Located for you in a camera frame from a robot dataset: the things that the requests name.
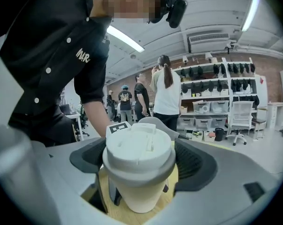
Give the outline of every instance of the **hand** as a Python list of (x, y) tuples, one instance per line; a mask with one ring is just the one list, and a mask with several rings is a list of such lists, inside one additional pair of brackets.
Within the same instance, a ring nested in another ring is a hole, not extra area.
[(142, 108), (142, 115), (144, 115), (144, 116), (146, 117), (146, 115), (147, 115), (147, 109), (146, 109), (146, 107), (143, 107), (143, 108)]
[(154, 74), (157, 71), (156, 66), (152, 68), (152, 74)]

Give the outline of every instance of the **white t-shirt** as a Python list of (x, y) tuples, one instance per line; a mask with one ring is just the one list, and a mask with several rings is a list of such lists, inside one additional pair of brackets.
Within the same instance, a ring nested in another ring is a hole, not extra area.
[(177, 115), (179, 114), (179, 100), (181, 96), (181, 78), (176, 73), (171, 71), (174, 83), (165, 88), (164, 83), (164, 70), (158, 71), (157, 92), (154, 105), (154, 113), (164, 115)]

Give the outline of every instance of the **black short-sleeve shirt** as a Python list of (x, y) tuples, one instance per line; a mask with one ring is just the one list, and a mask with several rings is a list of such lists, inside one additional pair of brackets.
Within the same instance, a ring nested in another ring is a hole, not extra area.
[(14, 112), (41, 114), (75, 78), (82, 104), (102, 101), (110, 17), (90, 18), (92, 0), (29, 0), (0, 56), (24, 90)]
[(132, 94), (127, 90), (123, 90), (118, 94), (118, 100), (121, 102), (121, 111), (131, 110), (131, 98)]
[(135, 98), (135, 101), (136, 101), (135, 106), (142, 106), (141, 103), (138, 100), (137, 94), (142, 94), (143, 99), (145, 100), (146, 108), (148, 109), (150, 107), (149, 95), (147, 94), (147, 90), (144, 87), (144, 85), (139, 83), (139, 82), (136, 83), (135, 88), (134, 88), (134, 98)]

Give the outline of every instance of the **black pants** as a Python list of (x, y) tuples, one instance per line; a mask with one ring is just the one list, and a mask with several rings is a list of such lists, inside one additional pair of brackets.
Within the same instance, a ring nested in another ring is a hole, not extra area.
[(71, 119), (61, 112), (59, 106), (50, 107), (36, 116), (13, 113), (9, 125), (46, 147), (76, 142)]
[(169, 129), (173, 131), (177, 131), (177, 122), (179, 114), (177, 115), (164, 115), (160, 113), (154, 112), (154, 117), (161, 120), (161, 122), (164, 123), (165, 126), (167, 126)]
[[(134, 107), (134, 110), (135, 110), (135, 114), (136, 114), (136, 117), (137, 117), (137, 120), (138, 120), (138, 121), (139, 121), (140, 119), (145, 118), (145, 116), (142, 114), (142, 106), (136, 105), (136, 106)], [(147, 109), (147, 114), (149, 115), (149, 117), (151, 116), (149, 109)]]

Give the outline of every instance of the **black trash can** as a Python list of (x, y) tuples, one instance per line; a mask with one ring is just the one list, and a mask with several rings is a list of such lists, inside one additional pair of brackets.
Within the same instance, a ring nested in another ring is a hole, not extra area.
[(215, 141), (217, 142), (221, 141), (224, 135), (224, 129), (216, 128), (214, 132), (215, 132)]

